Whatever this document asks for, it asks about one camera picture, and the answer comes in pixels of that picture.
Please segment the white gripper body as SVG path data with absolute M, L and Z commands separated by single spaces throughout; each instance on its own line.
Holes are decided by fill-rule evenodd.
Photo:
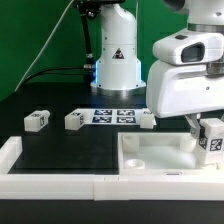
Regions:
M 158 118 L 224 109 L 224 75 L 208 75 L 205 65 L 156 61 L 148 74 L 146 105 Z

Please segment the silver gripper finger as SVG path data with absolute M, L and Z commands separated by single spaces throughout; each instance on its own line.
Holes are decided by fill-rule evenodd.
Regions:
M 190 134 L 193 138 L 198 139 L 200 137 L 201 126 L 199 124 L 200 116 L 198 114 L 189 114 L 185 116 L 188 124 L 190 125 Z

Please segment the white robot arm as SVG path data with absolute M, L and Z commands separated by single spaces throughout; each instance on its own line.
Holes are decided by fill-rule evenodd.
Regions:
M 102 53 L 94 91 L 125 95 L 146 89 L 146 105 L 158 118 L 185 115 L 200 132 L 196 116 L 224 109 L 224 0 L 162 0 L 188 15 L 187 27 L 153 45 L 157 58 L 141 80 L 135 18 L 117 4 L 101 7 Z

